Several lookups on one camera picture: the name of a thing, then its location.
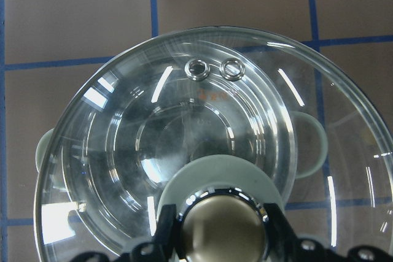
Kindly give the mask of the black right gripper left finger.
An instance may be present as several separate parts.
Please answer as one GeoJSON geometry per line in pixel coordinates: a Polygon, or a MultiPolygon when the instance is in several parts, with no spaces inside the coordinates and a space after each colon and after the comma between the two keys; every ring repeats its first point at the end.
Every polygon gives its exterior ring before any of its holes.
{"type": "Polygon", "coordinates": [[[134,239],[125,252],[112,261],[169,261],[176,246],[176,209],[175,204],[164,205],[155,234],[150,238],[134,239]]]}

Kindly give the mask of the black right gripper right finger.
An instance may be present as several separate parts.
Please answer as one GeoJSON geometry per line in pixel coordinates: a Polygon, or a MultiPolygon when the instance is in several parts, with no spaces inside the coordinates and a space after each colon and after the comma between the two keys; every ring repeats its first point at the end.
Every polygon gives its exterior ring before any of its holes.
{"type": "Polygon", "coordinates": [[[345,256],[309,237],[298,237],[276,203],[265,203],[267,256],[271,261],[392,261],[392,255],[369,245],[348,250],[345,256]]]}

